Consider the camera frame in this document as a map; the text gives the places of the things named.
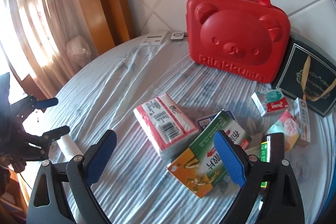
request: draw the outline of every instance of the gold ribbon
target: gold ribbon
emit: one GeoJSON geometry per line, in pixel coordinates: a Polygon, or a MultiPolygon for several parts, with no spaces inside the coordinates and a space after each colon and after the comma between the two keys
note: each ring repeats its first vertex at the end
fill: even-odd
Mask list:
{"type": "Polygon", "coordinates": [[[308,55],[306,62],[304,63],[304,66],[303,66],[303,72],[302,72],[302,78],[301,78],[301,88],[303,91],[302,99],[305,101],[306,98],[308,98],[309,100],[315,102],[333,90],[333,88],[336,86],[336,79],[320,96],[309,96],[305,93],[308,74],[309,74],[309,68],[310,68],[310,55],[308,55]]]}

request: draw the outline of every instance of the plastic bag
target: plastic bag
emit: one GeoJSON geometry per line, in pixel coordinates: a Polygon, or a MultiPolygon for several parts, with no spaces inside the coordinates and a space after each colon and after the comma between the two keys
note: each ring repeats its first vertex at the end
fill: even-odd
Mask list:
{"type": "Polygon", "coordinates": [[[70,60],[80,68],[91,62],[91,51],[83,37],[75,37],[67,43],[67,53],[70,60]]]}

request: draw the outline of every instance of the white smart device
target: white smart device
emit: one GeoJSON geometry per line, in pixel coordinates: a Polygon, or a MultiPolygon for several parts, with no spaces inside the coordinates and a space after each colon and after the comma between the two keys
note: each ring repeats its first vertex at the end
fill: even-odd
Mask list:
{"type": "Polygon", "coordinates": [[[151,32],[142,40],[140,46],[160,46],[167,33],[167,31],[151,32]]]}
{"type": "Polygon", "coordinates": [[[170,40],[172,42],[180,42],[184,38],[184,32],[174,32],[172,33],[170,40]]]}

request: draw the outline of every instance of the gift bag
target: gift bag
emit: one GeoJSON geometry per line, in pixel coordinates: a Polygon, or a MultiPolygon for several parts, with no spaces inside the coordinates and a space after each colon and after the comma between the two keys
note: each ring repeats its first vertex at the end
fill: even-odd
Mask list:
{"type": "Polygon", "coordinates": [[[292,99],[306,100],[308,108],[324,117],[336,101],[336,62],[320,47],[292,32],[272,88],[292,99]]]}

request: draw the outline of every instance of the red bear-shaped case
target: red bear-shaped case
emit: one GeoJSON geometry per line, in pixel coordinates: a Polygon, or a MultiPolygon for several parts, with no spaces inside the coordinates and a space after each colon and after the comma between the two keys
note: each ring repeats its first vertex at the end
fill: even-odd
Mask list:
{"type": "Polygon", "coordinates": [[[290,22],[270,0],[188,0],[186,22],[196,63],[260,83],[276,77],[290,22]]]}

